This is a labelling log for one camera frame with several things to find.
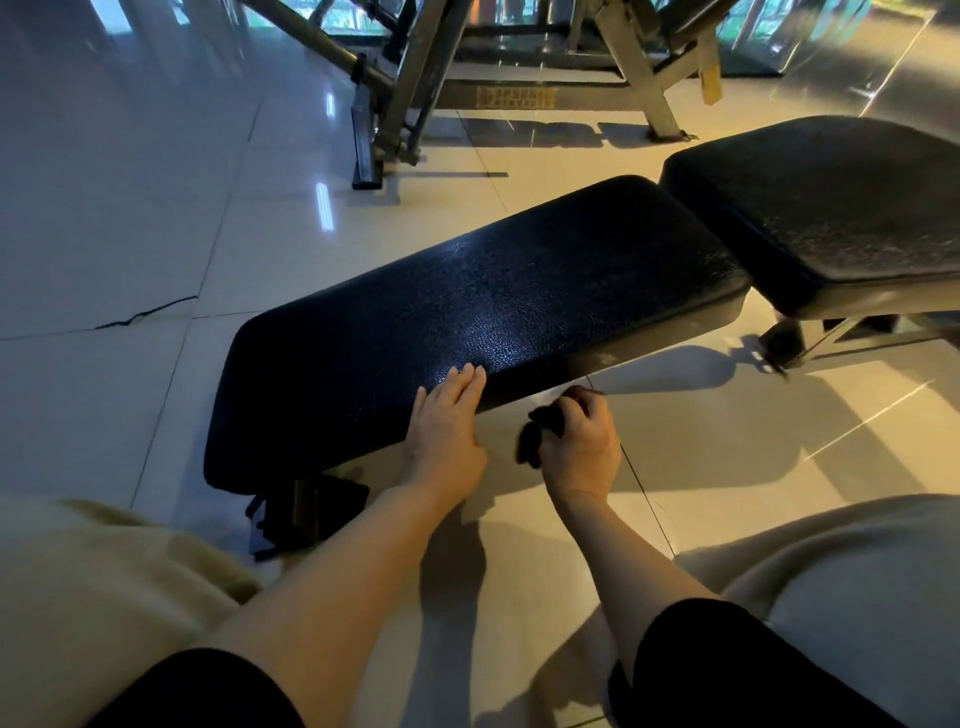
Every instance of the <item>gym machine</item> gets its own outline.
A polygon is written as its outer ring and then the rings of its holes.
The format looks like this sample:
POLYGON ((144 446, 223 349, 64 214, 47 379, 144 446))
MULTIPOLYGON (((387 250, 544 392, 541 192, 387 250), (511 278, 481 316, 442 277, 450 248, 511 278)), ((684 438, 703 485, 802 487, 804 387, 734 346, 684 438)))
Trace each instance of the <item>gym machine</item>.
MULTIPOLYGON (((513 26, 513 33, 549 30, 548 1, 540 0, 537 25, 513 26)), ((659 10, 650 0, 575 0, 563 51, 528 52, 524 64, 608 67, 619 76, 604 83, 448 79, 465 33, 495 36, 507 28, 468 29, 473 0, 422 0, 419 10, 416 0, 404 0, 398 15, 377 0, 354 0, 390 33, 378 58, 354 53, 321 30, 332 0, 322 0, 311 19, 279 0, 242 2, 349 74, 357 86, 351 107, 357 156, 353 188, 379 189, 385 162, 419 161, 420 139, 434 109, 642 111, 654 140, 688 140, 663 92, 697 74, 704 102, 720 99, 716 26, 735 0, 673 0, 659 10), (588 27, 595 28, 604 52, 582 50, 588 27)), ((470 53, 459 58, 471 60, 470 53)))

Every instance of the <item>black cloth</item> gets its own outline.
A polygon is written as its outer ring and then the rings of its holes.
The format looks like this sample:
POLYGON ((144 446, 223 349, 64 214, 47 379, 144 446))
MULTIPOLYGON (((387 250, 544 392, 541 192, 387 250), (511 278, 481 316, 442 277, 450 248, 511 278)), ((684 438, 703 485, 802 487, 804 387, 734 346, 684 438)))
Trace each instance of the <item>black cloth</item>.
POLYGON ((87 728, 304 728, 267 674, 219 649, 188 649, 151 667, 87 728))
MULTIPOLYGON (((662 725, 900 726, 804 657, 746 610, 716 599, 665 609, 636 651, 634 688, 623 668, 610 683, 621 728, 662 725)), ((134 682, 87 728, 303 728, 276 683, 215 649, 169 657, 134 682)))

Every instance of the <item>metal frame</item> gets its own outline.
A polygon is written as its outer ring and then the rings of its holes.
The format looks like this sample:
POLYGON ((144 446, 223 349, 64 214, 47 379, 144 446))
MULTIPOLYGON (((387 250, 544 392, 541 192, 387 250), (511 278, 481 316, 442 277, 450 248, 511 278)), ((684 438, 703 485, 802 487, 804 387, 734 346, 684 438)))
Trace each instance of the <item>metal frame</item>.
MULTIPOLYGON (((575 0, 568 46, 573 37, 576 48, 583 23, 590 17, 609 55, 574 50, 567 54, 571 59, 568 67, 612 64, 623 79, 619 83, 448 81, 446 72, 467 30, 471 0, 423 0, 419 12, 416 0, 404 0, 399 17, 383 9, 378 0, 353 0, 393 30, 383 55, 396 59, 395 77, 320 29, 332 0, 322 0, 311 20, 303 19, 280 0, 242 2, 346 71, 357 84, 351 109, 357 150, 355 189, 378 188, 385 161, 417 163, 420 138, 434 109, 638 110, 646 115, 654 140, 686 141, 689 136, 677 123, 663 92, 698 74, 706 103, 714 103, 721 95, 715 24, 702 28, 695 39, 665 57, 648 53, 640 39, 652 34, 651 24, 659 27, 650 0, 575 0), (413 122, 411 111, 417 113, 413 122)), ((549 14, 550 0, 540 0, 536 27, 548 27, 549 14)))
POLYGON ((857 327, 869 318, 846 318, 830 328, 825 327, 824 321, 784 319, 760 336, 760 348, 767 362, 784 372, 823 356, 914 344, 960 333, 960 323, 938 324, 926 314, 910 314, 899 316, 895 330, 889 333, 857 335, 857 327))

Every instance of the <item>black bench pad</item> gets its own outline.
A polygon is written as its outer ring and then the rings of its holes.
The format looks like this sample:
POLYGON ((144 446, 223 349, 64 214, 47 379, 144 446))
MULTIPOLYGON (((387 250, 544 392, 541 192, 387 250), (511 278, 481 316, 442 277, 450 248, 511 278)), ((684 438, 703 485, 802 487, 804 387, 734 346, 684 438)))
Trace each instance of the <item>black bench pad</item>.
POLYGON ((943 139, 813 116, 679 152, 660 184, 783 314, 960 308, 960 147, 943 139))
POLYGON ((451 365, 487 368, 490 408, 721 327, 748 289, 653 182, 600 182, 248 321, 204 475, 267 492, 402 440, 451 365))

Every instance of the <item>hand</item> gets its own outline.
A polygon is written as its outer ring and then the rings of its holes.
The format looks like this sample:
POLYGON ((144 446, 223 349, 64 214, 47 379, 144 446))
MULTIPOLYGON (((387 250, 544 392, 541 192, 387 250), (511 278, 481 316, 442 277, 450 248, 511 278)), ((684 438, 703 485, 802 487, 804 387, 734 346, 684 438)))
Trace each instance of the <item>hand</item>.
POLYGON ((444 512, 464 500, 480 483, 487 452, 477 445, 473 420, 487 383, 483 367, 450 367, 446 379, 428 395, 417 390, 404 443, 403 482, 439 497, 444 512))
POLYGON ((557 404, 564 412, 564 436, 545 429, 540 443, 547 492, 558 510, 584 499, 606 502, 621 458, 607 398, 573 386, 557 404))

